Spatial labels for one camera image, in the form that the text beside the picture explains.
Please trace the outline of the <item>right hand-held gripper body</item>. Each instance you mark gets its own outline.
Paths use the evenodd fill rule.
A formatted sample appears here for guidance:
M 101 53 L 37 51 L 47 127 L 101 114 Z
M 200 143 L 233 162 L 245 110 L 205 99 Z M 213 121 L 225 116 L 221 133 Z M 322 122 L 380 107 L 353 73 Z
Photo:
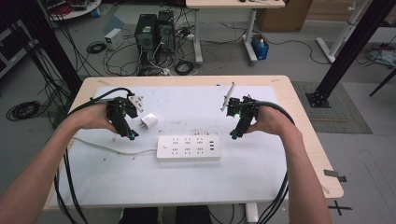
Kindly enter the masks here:
M 230 89 L 224 95 L 224 101 L 220 110 L 225 111 L 227 116 L 234 117 L 238 115 L 240 122 L 249 125 L 257 115 L 258 101 L 252 99 L 249 95 L 244 96 L 242 100 L 233 98 L 232 93 L 235 86 L 236 83 L 233 82 Z

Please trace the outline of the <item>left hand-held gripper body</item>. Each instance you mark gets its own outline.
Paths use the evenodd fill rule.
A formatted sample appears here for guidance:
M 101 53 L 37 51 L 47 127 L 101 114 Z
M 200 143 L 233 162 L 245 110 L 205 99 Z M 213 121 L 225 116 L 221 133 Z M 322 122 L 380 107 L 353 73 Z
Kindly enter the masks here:
M 113 125 L 124 124 L 126 116 L 133 119 L 138 116 L 138 113 L 143 111 L 142 96 L 116 97 L 106 101 L 106 116 Z

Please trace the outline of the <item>white power adapter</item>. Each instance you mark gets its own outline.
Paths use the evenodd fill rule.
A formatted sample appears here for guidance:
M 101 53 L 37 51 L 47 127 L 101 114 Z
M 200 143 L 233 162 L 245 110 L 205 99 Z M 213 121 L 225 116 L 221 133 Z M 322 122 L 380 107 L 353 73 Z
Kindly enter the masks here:
M 154 114 L 149 113 L 141 119 L 140 126 L 142 128 L 150 129 L 153 126 L 155 126 L 157 123 L 158 123 L 158 118 Z

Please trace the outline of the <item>white power strip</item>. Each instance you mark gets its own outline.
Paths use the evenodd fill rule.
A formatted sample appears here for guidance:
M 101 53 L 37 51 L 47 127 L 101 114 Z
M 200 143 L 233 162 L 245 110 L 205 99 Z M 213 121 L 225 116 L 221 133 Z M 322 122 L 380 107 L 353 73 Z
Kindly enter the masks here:
M 162 135 L 158 139 L 158 161 L 216 161 L 221 155 L 218 135 Z

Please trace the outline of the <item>person's left hand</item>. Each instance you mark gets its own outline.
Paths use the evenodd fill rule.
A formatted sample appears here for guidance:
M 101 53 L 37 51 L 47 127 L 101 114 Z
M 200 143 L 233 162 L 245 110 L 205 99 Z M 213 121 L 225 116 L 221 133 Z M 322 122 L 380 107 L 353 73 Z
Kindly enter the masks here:
M 78 129 L 105 129 L 115 132 L 116 129 L 106 116 L 106 105 L 90 105 L 73 113 L 70 119 L 74 121 Z

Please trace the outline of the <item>blue box with bottle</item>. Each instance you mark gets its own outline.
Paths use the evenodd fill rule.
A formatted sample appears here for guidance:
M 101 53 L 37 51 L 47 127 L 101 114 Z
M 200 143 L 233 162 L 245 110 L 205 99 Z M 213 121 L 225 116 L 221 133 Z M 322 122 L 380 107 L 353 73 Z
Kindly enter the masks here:
M 254 35 L 251 38 L 251 47 L 258 60 L 265 60 L 267 58 L 269 45 L 263 35 Z

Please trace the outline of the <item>white power supply box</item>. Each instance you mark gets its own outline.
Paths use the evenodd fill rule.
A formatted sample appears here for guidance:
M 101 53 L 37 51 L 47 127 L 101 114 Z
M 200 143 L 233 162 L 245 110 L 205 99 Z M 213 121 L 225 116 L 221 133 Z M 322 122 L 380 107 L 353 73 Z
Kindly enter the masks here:
M 117 49 L 124 42 L 121 29 L 114 28 L 105 36 L 105 41 L 109 49 Z

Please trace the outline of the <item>light wooden table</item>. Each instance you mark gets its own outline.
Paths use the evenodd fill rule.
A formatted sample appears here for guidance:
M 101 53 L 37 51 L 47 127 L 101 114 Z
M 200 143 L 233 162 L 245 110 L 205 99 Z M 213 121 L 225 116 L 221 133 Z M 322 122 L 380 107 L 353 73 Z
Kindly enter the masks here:
M 290 83 L 285 76 L 247 76 L 247 77 L 90 77 L 86 79 L 73 102 L 74 106 L 82 105 L 92 97 L 105 94 L 109 98 L 123 96 L 133 87 L 203 87 L 211 85 L 236 86 L 269 86 L 273 88 L 275 103 L 285 108 L 294 119 L 298 129 L 304 136 L 304 146 L 309 160 L 311 161 L 323 193 L 328 198 L 340 198 L 344 191 L 338 180 L 326 176 L 324 170 L 331 170 L 332 166 L 321 146 L 315 131 L 304 112 L 303 106 Z M 64 199 L 60 194 L 60 188 L 54 191 L 47 203 L 48 208 L 54 208 L 59 201 Z

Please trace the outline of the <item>white table mat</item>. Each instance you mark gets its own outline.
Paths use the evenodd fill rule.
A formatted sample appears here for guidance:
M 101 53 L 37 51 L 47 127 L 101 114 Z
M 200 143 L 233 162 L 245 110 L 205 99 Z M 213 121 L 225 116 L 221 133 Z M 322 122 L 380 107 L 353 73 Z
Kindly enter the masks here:
M 282 144 L 261 132 L 231 138 L 237 120 L 220 110 L 229 89 L 133 87 L 143 97 L 144 112 L 154 114 L 158 123 L 146 129 L 140 119 L 131 119 L 135 140 L 108 130 L 78 132 L 68 151 L 70 165 L 60 173 L 64 202 L 123 207 L 273 200 L 286 173 Z M 245 95 L 276 100 L 269 86 L 236 86 L 232 93 L 235 98 Z M 222 155 L 216 161 L 158 161 L 162 135 L 218 135 Z

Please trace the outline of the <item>black computer tower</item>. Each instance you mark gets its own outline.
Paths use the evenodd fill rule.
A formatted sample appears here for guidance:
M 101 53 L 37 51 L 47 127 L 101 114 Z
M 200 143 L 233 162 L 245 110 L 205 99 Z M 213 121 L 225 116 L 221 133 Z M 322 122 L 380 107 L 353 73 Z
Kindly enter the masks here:
M 162 53 L 175 49 L 174 11 L 161 10 L 157 18 L 159 37 L 162 41 Z
M 143 65 L 149 65 L 155 59 L 157 48 L 155 14 L 141 14 L 134 31 L 135 41 L 141 54 L 140 61 Z

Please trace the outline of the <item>white table leg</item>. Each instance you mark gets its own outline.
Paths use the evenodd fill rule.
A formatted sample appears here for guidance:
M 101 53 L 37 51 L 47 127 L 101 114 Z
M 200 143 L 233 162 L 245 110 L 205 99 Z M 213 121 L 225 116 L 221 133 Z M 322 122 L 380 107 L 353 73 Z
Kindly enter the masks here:
M 257 224 L 259 221 L 258 206 L 256 203 L 246 203 L 245 212 L 247 224 Z

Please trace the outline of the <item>black tape strip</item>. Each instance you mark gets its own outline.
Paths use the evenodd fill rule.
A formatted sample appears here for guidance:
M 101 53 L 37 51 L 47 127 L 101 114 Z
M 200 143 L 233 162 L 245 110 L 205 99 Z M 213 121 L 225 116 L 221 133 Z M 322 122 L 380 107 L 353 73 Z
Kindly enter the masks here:
M 336 171 L 324 170 L 323 172 L 326 176 L 335 177 L 340 183 L 347 182 L 347 178 L 344 175 L 339 175 Z

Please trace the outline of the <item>wooden desk with white legs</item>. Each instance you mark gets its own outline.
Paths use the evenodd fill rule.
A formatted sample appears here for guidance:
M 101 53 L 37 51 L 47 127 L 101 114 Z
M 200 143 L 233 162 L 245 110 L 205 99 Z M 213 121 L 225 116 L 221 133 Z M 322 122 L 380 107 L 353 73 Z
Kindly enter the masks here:
M 282 8 L 286 5 L 283 0 L 185 0 L 186 7 L 194 11 L 194 38 L 193 49 L 195 61 L 202 63 L 204 61 L 199 39 L 199 10 L 202 8 L 248 8 L 250 10 L 248 16 L 248 26 L 246 35 L 243 38 L 243 44 L 247 52 L 248 62 L 256 63 L 258 58 L 251 47 L 252 31 L 256 13 L 263 8 Z

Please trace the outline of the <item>round white table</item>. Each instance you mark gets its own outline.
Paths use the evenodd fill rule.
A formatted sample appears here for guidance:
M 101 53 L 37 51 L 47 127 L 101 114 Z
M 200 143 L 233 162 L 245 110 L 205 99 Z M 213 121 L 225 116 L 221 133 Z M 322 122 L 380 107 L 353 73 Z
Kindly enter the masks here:
M 95 12 L 102 0 L 38 0 L 52 21 L 74 19 Z

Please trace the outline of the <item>white metal stand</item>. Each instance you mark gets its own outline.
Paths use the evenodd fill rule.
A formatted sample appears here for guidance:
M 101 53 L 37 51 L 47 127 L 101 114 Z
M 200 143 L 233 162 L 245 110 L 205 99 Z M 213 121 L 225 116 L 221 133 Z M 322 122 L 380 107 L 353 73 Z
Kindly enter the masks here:
M 352 0 L 352 2 L 347 7 L 347 11 L 351 13 L 348 19 L 345 21 L 341 32 L 335 38 L 334 43 L 329 47 L 322 37 L 316 38 L 316 43 L 318 44 L 321 52 L 327 59 L 326 64 L 332 64 L 335 62 L 336 53 L 339 51 L 341 46 L 347 42 L 351 33 L 358 25 L 358 18 L 363 13 L 363 10 L 371 3 L 372 0 Z

